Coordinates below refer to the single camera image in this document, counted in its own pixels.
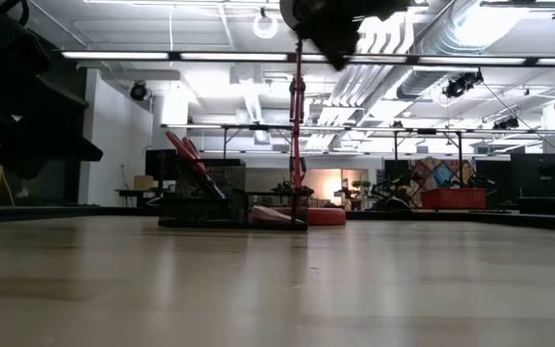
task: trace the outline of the red pole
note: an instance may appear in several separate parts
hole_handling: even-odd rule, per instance
[[[299,40],[297,41],[297,50],[295,51],[297,59],[297,73],[295,75],[295,110],[293,117],[293,155],[295,162],[295,176],[293,177],[293,183],[295,185],[295,190],[301,190],[301,156],[299,153],[299,122],[301,121],[301,102],[302,102],[302,78],[301,78],[301,60],[303,53],[304,43]]]

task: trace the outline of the cardboard box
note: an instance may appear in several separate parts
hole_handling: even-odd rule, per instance
[[[149,191],[153,187],[153,176],[134,176],[134,190]]]

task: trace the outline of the red box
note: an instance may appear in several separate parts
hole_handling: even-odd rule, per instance
[[[421,204],[426,209],[486,209],[486,189],[433,189],[421,193]]]

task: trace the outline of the pillar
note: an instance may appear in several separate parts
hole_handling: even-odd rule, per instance
[[[173,149],[171,142],[166,138],[166,132],[169,130],[179,138],[186,136],[186,129],[165,128],[162,124],[188,123],[188,97],[180,81],[171,81],[169,91],[153,97],[152,149]]]

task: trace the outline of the colorful artwork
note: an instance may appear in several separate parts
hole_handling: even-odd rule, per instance
[[[409,161],[410,174],[416,173],[420,179],[410,182],[410,204],[413,207],[421,206],[421,192],[443,187],[447,181],[459,182],[460,161],[442,160],[427,157]],[[474,170],[468,160],[462,161],[462,183],[467,183]]]

